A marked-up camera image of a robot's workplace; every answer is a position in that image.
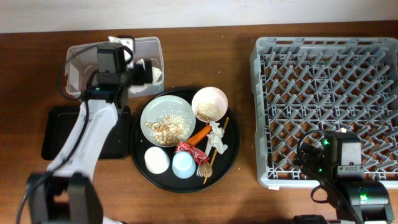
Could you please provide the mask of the white tissue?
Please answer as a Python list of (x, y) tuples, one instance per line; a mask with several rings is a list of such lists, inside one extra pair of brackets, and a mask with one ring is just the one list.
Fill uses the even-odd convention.
[(150, 60), (152, 62), (153, 82), (150, 84), (144, 84), (141, 86), (131, 85), (129, 87), (129, 94), (134, 95), (134, 96), (153, 95), (159, 89), (159, 86), (161, 83), (160, 80), (162, 78), (163, 72), (160, 69), (158, 62), (154, 58), (144, 59), (144, 60)]

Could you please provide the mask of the white cup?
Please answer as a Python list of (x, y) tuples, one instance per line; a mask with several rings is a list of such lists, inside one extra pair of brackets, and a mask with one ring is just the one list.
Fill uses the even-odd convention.
[(170, 165), (169, 156), (160, 147), (150, 147), (144, 154), (147, 170), (153, 174), (165, 172)]

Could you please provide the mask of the pink bowl with rice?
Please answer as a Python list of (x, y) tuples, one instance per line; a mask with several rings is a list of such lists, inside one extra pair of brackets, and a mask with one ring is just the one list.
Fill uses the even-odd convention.
[(219, 88), (205, 87), (193, 96), (192, 110), (200, 121), (218, 121), (228, 110), (228, 99)]

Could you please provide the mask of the red snack wrapper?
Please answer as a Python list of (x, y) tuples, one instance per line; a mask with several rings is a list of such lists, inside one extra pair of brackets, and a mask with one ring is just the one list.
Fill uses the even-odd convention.
[(200, 150), (195, 146), (192, 146), (189, 143), (179, 142), (175, 148), (174, 153), (179, 153), (179, 152), (189, 153), (192, 156), (193, 160), (200, 166), (210, 160), (207, 154), (205, 154), (202, 150)]

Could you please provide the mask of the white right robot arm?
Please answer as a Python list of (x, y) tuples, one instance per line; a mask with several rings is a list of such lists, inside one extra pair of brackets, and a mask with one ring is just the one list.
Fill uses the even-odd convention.
[(385, 186), (378, 181), (364, 179), (361, 165), (361, 144), (327, 143), (321, 150), (301, 143), (297, 150), (300, 171), (319, 182), (310, 196), (322, 189), (328, 203), (342, 223), (392, 223), (394, 214)]

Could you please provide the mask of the grey dishwasher rack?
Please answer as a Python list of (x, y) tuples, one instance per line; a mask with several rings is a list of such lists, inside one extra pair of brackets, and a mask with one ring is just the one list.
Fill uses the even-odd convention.
[(261, 37), (250, 70), (261, 186), (316, 186), (294, 166), (299, 139), (321, 147), (320, 131), (345, 129), (366, 177), (397, 187), (396, 39)]

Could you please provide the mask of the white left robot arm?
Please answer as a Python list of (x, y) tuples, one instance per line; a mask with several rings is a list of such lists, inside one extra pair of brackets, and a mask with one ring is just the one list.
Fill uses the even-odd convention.
[(92, 180), (103, 145), (128, 102), (131, 85), (153, 80), (150, 60), (112, 70), (100, 63), (87, 81), (78, 119), (62, 149), (44, 173), (31, 174), (21, 204), (32, 223), (113, 223)]

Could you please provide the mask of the light blue cup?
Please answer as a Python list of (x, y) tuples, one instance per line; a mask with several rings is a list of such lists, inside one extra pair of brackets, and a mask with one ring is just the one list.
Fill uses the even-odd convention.
[(172, 159), (172, 171), (180, 179), (187, 179), (191, 177), (196, 170), (195, 161), (193, 157), (185, 152), (178, 152)]

